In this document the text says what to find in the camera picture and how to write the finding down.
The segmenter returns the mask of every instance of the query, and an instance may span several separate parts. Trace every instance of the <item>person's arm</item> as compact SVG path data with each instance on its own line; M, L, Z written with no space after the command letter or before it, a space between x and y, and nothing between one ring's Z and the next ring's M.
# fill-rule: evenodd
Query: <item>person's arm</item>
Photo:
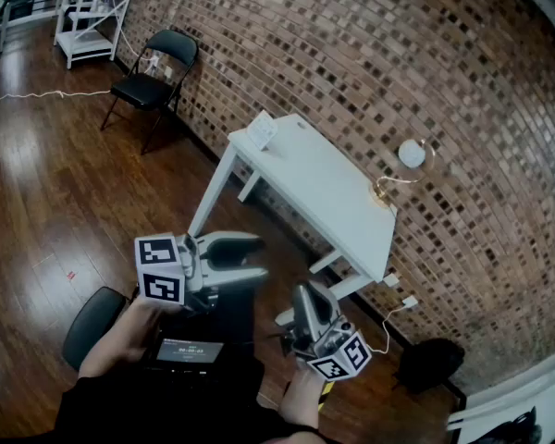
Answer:
M138 297L94 344L80 365L79 378L102 376L117 364L140 361L164 312L155 302Z
M325 379L306 364L299 364L278 412L293 425L318 428L318 401Z

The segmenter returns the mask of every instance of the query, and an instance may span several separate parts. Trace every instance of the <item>black baseboard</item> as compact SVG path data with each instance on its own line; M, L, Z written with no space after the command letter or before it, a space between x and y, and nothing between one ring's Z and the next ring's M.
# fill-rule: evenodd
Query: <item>black baseboard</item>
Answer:
M118 57L115 58L115 62L125 74L130 71L130 69ZM173 112L170 111L169 115L176 118L179 126L182 128L182 131L185 133L185 135L190 138L193 144L195 144L195 146L197 146L210 161L214 162L214 164L217 165L219 161L217 154L215 154L180 117L176 116ZM244 186L244 182L242 182L242 180L234 173L230 175L229 179L230 182L238 187L242 188ZM281 219L274 211L272 211L264 203L256 201L254 197L252 197L251 199L251 202L255 203L255 206L257 206L265 216L267 216L272 222L276 223L279 226L279 229L286 233L292 243L294 243L296 247L306 255L306 257L310 261L310 264L320 259L320 256L316 252L314 252L306 243L304 243L302 239L298 236L298 234L294 231L294 229L289 226L283 219ZM338 283L341 281L341 277L329 266L323 269L322 272L326 274L329 280L331 280L333 283ZM372 320L382 326L384 317L379 314L378 311L374 309L370 304L368 304L368 302L364 298L362 298L358 293L353 293L350 295L350 299ZM388 324L387 330L390 333L391 338L394 339L395 342L397 342L399 345L401 345L403 349L411 347L411 342L407 340L399 332L399 330L397 330L391 324ZM459 401L454 411L458 412L464 410L466 408L466 395L449 380L445 380L443 382L443 385L448 389L448 391L454 394ZM456 444L458 442L460 432L460 429L452 432L452 439L450 444Z

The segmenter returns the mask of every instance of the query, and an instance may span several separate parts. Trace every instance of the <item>black chair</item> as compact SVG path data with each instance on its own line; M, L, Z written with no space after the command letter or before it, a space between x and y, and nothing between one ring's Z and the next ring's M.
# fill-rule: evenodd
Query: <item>black chair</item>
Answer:
M173 86L149 76L148 74L138 72L140 59L146 49L152 49L174 57L186 67L183 76L174 88ZM173 99L175 99L175 114L177 114L181 84L190 69L193 67L197 53L197 43L190 36L172 30L162 30L155 34L150 40L148 40L148 43L146 43L142 49L140 56L133 65L133 68L131 68L128 76L125 79L116 82L113 84L113 87L111 87L111 93L115 95L116 99L107 112L103 125L101 125L101 131L105 129L105 124L109 119L111 112L113 112L113 107L115 107L117 99L125 100L141 110L149 111L158 109L160 111L160 117L156 120L156 123L154 123L154 126L150 130L150 133L142 146L142 154L146 153L148 143L152 139L154 131L156 130L156 127L158 127L158 123L164 115L164 110L167 109L167 106L173 101Z

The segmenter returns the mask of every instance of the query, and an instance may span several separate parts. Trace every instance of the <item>small display screen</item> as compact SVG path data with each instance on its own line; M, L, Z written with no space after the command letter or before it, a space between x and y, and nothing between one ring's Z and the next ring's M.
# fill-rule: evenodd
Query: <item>small display screen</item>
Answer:
M222 350L222 345L215 342L163 339L156 359L165 362L211 364Z

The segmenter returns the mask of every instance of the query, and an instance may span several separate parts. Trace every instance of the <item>white wall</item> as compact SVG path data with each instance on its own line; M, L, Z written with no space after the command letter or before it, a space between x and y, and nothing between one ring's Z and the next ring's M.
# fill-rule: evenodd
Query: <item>white wall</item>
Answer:
M466 410L453 415L465 414L459 444L473 442L533 407L543 432L541 444L549 444L555 439L555 354L519 376L468 397Z

